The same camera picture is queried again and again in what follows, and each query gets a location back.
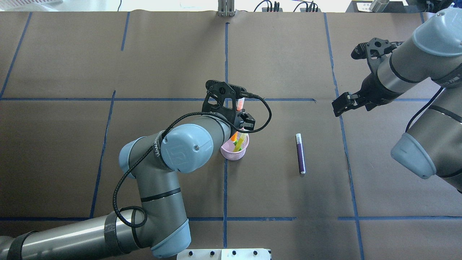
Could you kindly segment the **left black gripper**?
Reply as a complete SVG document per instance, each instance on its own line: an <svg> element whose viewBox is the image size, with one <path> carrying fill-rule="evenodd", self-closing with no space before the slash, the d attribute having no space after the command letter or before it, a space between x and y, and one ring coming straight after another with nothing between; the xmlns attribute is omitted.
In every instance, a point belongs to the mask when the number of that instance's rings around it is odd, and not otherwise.
<svg viewBox="0 0 462 260"><path fill-rule="evenodd" d="M207 80L206 97L202 105L202 112L221 114L236 128L254 130L255 119L244 109L238 110L237 101L241 98L253 98L254 94L247 92L244 87L228 84L224 81Z"/></svg>

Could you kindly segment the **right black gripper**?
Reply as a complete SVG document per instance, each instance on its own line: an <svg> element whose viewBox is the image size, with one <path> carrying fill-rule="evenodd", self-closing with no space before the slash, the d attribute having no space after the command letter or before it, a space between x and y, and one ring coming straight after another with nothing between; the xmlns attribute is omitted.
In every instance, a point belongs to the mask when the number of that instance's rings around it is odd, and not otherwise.
<svg viewBox="0 0 462 260"><path fill-rule="evenodd" d="M359 43L351 52L355 60L366 59L371 73L363 80L361 89L356 93L344 92L332 102L335 117L349 110L356 110L365 106L367 111L380 105L391 103L401 96L401 93L389 90L384 85L384 80L379 79L379 67L390 68L389 61L386 61L388 54L391 54L402 41L391 42L380 38L373 38L368 42Z"/></svg>

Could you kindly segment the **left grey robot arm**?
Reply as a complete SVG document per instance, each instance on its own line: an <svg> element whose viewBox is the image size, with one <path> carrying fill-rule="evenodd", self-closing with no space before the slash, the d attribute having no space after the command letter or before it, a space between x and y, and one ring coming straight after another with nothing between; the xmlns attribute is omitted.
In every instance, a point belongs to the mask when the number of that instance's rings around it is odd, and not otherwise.
<svg viewBox="0 0 462 260"><path fill-rule="evenodd" d="M201 168L236 132L256 132L253 117L237 108L242 98L258 99L272 116L264 98L208 80L201 111L182 115L165 130L121 149L124 174L110 214L16 238L2 236L1 259L99 260L147 247L154 257L168 258L185 250L191 234L178 173Z"/></svg>

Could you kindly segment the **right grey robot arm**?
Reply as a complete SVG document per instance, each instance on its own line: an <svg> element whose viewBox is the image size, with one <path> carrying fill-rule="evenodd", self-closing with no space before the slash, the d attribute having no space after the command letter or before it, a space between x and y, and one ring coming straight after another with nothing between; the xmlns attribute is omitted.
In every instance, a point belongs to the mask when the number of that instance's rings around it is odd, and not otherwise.
<svg viewBox="0 0 462 260"><path fill-rule="evenodd" d="M417 177L437 177L461 193L461 8L436 11L407 40L361 42L351 57L365 60L370 72L356 92L332 101L335 116L361 107L371 111L424 82L434 85L391 157Z"/></svg>

